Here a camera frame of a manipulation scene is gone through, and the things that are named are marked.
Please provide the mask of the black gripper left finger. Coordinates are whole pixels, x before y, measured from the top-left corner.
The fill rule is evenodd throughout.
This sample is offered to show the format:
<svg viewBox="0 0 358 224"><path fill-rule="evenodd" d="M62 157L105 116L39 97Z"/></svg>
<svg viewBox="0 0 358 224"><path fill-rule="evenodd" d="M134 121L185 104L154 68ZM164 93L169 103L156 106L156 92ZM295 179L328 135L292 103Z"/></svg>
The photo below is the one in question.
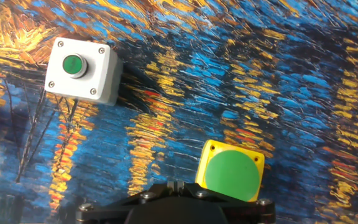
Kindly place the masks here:
<svg viewBox="0 0 358 224"><path fill-rule="evenodd" d="M145 205L174 194L176 182L153 184L148 190L133 196L113 202L109 205L97 207L92 203L82 203L75 215L77 224L108 224L124 223L130 211L138 205Z"/></svg>

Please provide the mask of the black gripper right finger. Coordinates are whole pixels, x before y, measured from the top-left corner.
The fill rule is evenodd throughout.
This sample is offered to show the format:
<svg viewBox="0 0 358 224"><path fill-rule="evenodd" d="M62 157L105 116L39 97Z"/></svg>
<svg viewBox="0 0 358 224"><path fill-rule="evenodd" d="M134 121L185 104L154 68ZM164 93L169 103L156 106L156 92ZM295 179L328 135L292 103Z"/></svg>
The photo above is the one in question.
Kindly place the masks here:
<svg viewBox="0 0 358 224"><path fill-rule="evenodd" d="M175 193L197 201L211 202L222 209L229 223L275 223L275 203L267 198L245 202L201 187L197 183L175 182Z"/></svg>

